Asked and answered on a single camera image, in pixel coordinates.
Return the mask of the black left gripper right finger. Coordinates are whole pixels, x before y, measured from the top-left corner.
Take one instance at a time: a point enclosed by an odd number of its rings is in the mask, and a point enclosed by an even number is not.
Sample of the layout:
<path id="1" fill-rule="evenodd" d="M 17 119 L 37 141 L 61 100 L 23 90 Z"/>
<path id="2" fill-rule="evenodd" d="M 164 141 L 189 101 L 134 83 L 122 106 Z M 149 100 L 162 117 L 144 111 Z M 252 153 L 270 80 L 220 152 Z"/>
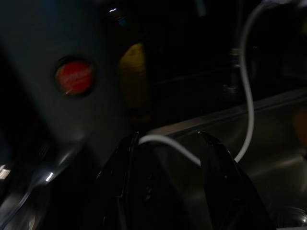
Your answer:
<path id="1" fill-rule="evenodd" d="M 199 131 L 203 153 L 203 187 L 214 230 L 260 230 L 261 213 L 254 192 L 244 179 L 227 147 L 212 135 Z"/>

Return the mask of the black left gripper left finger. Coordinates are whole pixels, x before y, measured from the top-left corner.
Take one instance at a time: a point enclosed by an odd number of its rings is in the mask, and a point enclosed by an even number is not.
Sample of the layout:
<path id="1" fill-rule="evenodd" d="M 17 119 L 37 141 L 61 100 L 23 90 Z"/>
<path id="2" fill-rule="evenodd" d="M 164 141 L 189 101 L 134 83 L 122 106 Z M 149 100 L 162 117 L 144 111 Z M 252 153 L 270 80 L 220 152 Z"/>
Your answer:
<path id="1" fill-rule="evenodd" d="M 123 138 L 97 177 L 96 230 L 142 230 L 141 187 L 137 176 L 138 132 Z"/>

